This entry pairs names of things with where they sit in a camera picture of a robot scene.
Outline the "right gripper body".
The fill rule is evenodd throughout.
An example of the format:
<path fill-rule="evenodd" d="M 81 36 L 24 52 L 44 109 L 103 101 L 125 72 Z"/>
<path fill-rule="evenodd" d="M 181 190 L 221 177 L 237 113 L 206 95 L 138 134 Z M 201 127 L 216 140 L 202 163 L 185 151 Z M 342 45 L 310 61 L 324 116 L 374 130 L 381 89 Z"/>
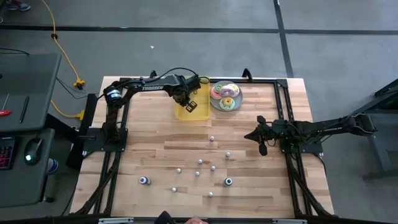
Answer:
<path fill-rule="evenodd" d="M 282 135 L 282 128 L 284 121 L 282 119 L 276 119 L 274 121 L 266 121 L 263 116 L 257 117 L 257 140 L 259 143 L 259 152 L 262 156 L 267 155 L 266 142 L 268 140 L 279 139 Z"/>

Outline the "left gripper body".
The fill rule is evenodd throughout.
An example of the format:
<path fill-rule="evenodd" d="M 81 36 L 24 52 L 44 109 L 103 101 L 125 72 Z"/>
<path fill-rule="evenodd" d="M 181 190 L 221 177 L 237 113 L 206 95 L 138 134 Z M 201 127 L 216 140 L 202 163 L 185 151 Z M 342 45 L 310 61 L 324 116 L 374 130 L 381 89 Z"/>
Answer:
<path fill-rule="evenodd" d="M 197 103 L 190 99 L 190 94 L 201 88 L 200 78 L 199 76 L 192 76 L 190 78 L 182 77 L 181 84 L 172 97 L 176 103 L 191 113 L 196 109 Z"/>

